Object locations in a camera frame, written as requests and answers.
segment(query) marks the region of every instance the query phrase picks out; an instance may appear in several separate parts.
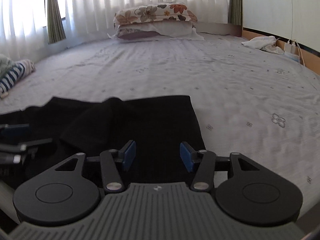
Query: floral pillow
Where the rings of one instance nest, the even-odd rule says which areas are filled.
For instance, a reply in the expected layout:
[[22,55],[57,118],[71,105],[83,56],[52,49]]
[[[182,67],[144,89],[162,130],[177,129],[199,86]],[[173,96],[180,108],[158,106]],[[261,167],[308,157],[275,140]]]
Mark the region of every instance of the floral pillow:
[[118,11],[114,26],[153,21],[190,21],[197,22],[197,17],[181,2],[157,3]]

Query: black garment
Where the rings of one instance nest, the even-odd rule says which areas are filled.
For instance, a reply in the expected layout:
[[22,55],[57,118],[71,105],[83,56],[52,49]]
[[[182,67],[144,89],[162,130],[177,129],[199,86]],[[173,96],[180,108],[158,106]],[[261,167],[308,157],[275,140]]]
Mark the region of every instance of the black garment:
[[7,178],[11,187],[59,163],[76,152],[97,156],[107,149],[120,149],[132,139],[137,155],[123,182],[167,183],[185,181],[189,174],[180,159],[180,142],[204,149],[199,124],[189,96],[167,96],[102,103],[52,98],[45,106],[29,107],[0,116],[0,123],[30,123],[31,135],[23,140],[54,138],[57,149],[42,151],[25,174]]

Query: white bed sheet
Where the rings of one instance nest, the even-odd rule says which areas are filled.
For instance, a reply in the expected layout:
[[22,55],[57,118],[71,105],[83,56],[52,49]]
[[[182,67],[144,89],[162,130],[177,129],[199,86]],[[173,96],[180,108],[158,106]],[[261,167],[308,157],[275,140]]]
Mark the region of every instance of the white bed sheet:
[[[319,76],[284,56],[245,48],[243,38],[203,36],[68,49],[36,64],[36,72],[0,101],[0,113],[40,106],[53,96],[190,95],[206,148],[220,156],[241,152],[296,184],[304,214],[320,200]],[[216,185],[226,178],[218,172]]]

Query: logo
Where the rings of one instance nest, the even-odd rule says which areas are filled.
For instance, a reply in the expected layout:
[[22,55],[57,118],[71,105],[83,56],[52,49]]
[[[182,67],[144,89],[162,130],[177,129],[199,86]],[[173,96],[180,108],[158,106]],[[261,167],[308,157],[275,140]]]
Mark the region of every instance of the logo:
[[156,190],[156,191],[159,191],[159,190],[162,189],[162,187],[158,185],[158,186],[153,187],[153,189]]

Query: striped cloth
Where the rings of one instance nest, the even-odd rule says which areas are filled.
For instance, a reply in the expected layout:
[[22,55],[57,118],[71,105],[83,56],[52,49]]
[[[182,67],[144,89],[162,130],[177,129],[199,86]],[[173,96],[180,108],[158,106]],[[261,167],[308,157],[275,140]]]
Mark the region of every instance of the striped cloth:
[[6,75],[0,79],[0,95],[11,89],[19,80],[30,75],[35,71],[35,64],[29,59],[23,59],[16,62]]

